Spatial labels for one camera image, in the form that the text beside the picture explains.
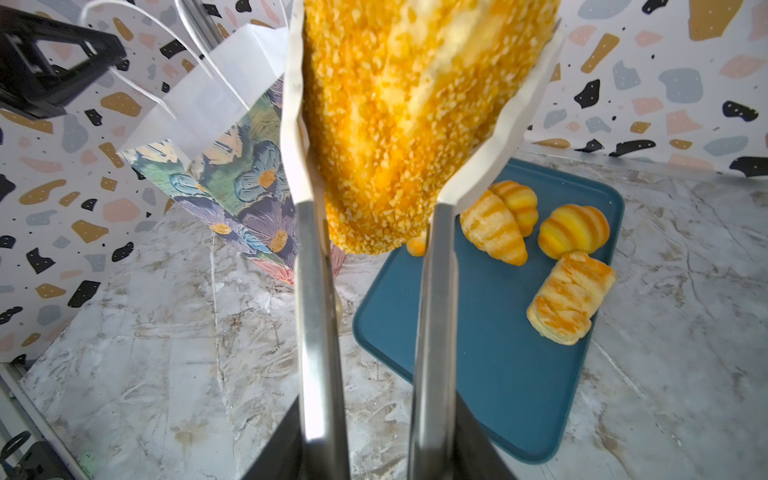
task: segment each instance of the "tongs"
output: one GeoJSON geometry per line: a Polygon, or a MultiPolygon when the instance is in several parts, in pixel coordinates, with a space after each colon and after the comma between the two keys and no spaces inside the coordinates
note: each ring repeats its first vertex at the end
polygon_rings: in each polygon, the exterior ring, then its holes
{"type": "MultiPolygon", "coordinates": [[[[324,186],[311,158],[301,116],[303,3],[297,0],[293,4],[280,125],[283,166],[296,206],[298,256],[294,270],[300,393],[245,478],[295,478],[300,470],[306,478],[350,478],[336,328],[341,312],[333,289],[324,186]]],[[[455,217],[480,198],[522,140],[562,43],[563,34],[556,25],[554,37],[536,67],[502,109],[494,134],[438,195],[422,271],[409,478],[514,478],[455,390],[455,217]]]]}

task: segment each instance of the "blue tray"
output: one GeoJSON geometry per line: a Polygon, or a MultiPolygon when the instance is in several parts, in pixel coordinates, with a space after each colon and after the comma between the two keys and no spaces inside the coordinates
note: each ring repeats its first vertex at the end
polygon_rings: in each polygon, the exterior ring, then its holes
{"type": "MultiPolygon", "coordinates": [[[[457,388],[493,442],[523,462],[541,463],[560,445],[591,331],[575,345],[563,346],[540,336],[528,322],[525,310],[554,266],[537,245],[538,227],[561,205],[596,207],[611,225],[611,238],[592,256],[610,264],[624,201],[608,185],[514,158],[499,180],[532,188],[540,221],[525,239],[528,262],[511,266],[469,243],[456,220],[457,388]]],[[[405,247],[392,252],[353,327],[363,348],[409,382],[421,278],[421,258],[411,257],[405,247]]]]}

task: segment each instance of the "table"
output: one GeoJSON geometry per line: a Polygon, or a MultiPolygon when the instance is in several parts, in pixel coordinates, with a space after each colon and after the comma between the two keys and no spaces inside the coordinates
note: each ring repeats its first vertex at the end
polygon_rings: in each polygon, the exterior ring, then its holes
{"type": "MultiPolygon", "coordinates": [[[[520,157],[611,185],[626,212],[560,450],[513,472],[764,478],[768,183],[520,157]]],[[[355,478],[405,478],[411,386],[351,328],[385,259],[336,279],[355,478]]],[[[96,479],[239,478],[298,391],[293,318],[291,286],[174,207],[22,385],[96,479]]]]}

